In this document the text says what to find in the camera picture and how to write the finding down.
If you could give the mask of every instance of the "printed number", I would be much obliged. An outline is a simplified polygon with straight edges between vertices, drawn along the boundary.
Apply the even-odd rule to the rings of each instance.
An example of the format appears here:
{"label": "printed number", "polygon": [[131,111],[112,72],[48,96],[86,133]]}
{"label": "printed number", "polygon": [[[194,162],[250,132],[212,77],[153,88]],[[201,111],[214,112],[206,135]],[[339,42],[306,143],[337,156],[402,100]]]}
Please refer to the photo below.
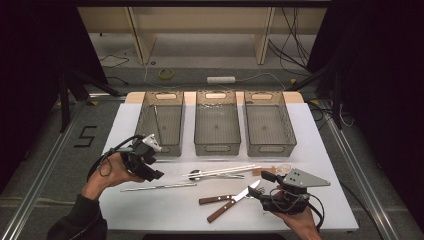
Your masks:
{"label": "printed number", "polygon": [[74,148],[86,148],[91,146],[91,143],[94,140],[94,136],[84,136],[84,132],[87,128],[97,128],[97,126],[84,126],[82,128],[82,132],[80,133],[79,139],[90,139],[90,142],[88,142],[86,145],[74,145]]}

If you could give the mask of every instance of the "power strip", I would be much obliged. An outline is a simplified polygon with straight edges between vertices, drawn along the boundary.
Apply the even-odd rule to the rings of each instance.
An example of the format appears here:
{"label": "power strip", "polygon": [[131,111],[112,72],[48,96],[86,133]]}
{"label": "power strip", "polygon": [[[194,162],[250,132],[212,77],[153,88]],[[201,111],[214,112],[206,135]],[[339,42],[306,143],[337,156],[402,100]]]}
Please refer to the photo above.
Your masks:
{"label": "power strip", "polygon": [[223,84],[223,83],[235,83],[235,77],[208,77],[207,81],[209,84]]}

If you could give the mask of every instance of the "chopstick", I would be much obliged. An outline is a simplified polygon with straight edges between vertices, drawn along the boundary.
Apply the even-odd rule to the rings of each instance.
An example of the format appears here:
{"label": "chopstick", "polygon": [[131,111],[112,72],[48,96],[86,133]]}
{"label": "chopstick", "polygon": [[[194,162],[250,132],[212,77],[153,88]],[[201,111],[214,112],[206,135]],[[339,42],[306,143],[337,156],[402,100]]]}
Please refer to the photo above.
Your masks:
{"label": "chopstick", "polygon": [[217,174],[225,174],[225,173],[234,173],[234,172],[241,172],[246,170],[251,170],[255,168],[260,168],[260,166],[256,165],[247,165],[242,167],[234,167],[234,168],[225,168],[225,169],[219,169],[214,171],[206,171],[201,173],[189,173],[182,175],[183,177],[203,177],[203,176],[212,176]]}
{"label": "chopstick", "polygon": [[141,187],[141,188],[126,188],[126,189],[121,189],[121,192],[160,189],[160,188],[192,187],[192,186],[197,186],[197,184],[186,183],[186,184],[173,184],[173,185],[151,186],[151,187]]}

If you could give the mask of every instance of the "wooden handle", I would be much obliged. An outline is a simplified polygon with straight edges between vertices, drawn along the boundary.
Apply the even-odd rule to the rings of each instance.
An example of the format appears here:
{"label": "wooden handle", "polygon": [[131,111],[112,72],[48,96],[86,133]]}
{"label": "wooden handle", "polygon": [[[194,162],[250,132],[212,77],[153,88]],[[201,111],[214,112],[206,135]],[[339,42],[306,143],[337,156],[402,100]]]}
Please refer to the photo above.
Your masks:
{"label": "wooden handle", "polygon": [[262,171],[267,171],[273,174],[277,173],[277,169],[275,169],[275,167],[272,168],[255,168],[252,170],[252,175],[253,176],[260,176]]}
{"label": "wooden handle", "polygon": [[210,197],[210,198],[201,198],[199,199],[199,204],[207,204],[207,203],[213,203],[213,202],[219,202],[224,200],[230,200],[231,195],[225,195],[225,196],[218,196],[218,197]]}
{"label": "wooden handle", "polygon": [[234,204],[236,204],[236,201],[231,200],[229,201],[227,204],[225,204],[222,208],[218,209],[216,212],[212,213],[212,215],[210,215],[208,217],[208,222],[211,223],[213,222],[215,219],[217,219],[219,216],[221,216],[225,211],[227,211],[230,207],[232,207]]}

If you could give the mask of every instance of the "mesh basket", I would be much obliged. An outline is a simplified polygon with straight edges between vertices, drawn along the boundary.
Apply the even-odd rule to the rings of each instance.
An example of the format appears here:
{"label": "mesh basket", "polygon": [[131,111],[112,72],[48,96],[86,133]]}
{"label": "mesh basket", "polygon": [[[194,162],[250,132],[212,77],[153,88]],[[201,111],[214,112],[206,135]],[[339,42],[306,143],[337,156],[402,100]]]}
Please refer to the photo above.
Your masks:
{"label": "mesh basket", "polygon": [[249,157],[288,157],[296,137],[282,92],[245,92],[244,114]]}
{"label": "mesh basket", "polygon": [[234,91],[197,91],[195,120],[198,156],[238,155],[241,137]]}
{"label": "mesh basket", "polygon": [[136,134],[155,134],[157,156],[181,156],[184,108],[184,92],[146,92]]}

